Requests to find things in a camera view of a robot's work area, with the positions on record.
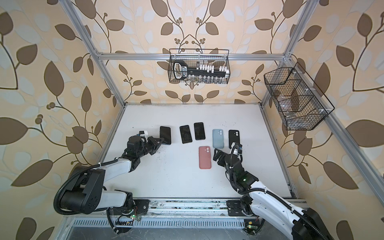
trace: black smartphone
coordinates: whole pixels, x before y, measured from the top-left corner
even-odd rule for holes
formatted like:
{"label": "black smartphone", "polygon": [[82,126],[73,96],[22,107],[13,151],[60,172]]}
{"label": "black smartphone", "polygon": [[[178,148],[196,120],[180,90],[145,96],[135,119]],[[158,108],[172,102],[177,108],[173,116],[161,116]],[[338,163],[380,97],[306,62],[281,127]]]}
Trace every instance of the black smartphone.
{"label": "black smartphone", "polygon": [[205,139],[204,123],[196,122],[194,123],[194,127],[195,127],[195,139],[204,140]]}
{"label": "black smartphone", "polygon": [[164,138],[163,144],[165,145],[170,145],[171,140],[170,140],[170,127],[160,127],[160,137]]}
{"label": "black smartphone", "polygon": [[183,144],[192,142],[192,136],[191,136],[191,131],[189,130],[189,125],[181,126],[180,134],[181,134],[181,142]]}
{"label": "black smartphone", "polygon": [[239,130],[229,130],[228,132],[229,138],[229,149],[232,149],[232,143],[240,143],[240,132]]}

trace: wire mesh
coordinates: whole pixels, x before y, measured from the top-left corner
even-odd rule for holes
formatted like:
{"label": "wire mesh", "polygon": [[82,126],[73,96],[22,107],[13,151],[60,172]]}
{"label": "wire mesh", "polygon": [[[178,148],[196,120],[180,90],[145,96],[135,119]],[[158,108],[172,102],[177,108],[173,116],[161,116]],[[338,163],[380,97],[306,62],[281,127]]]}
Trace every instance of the wire mesh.
{"label": "wire mesh", "polygon": [[287,130],[313,130],[334,109],[321,104],[312,92],[316,89],[303,81],[296,65],[266,73],[264,80]]}
{"label": "wire mesh", "polygon": [[169,82],[228,84],[228,54],[224,49],[170,49]]}

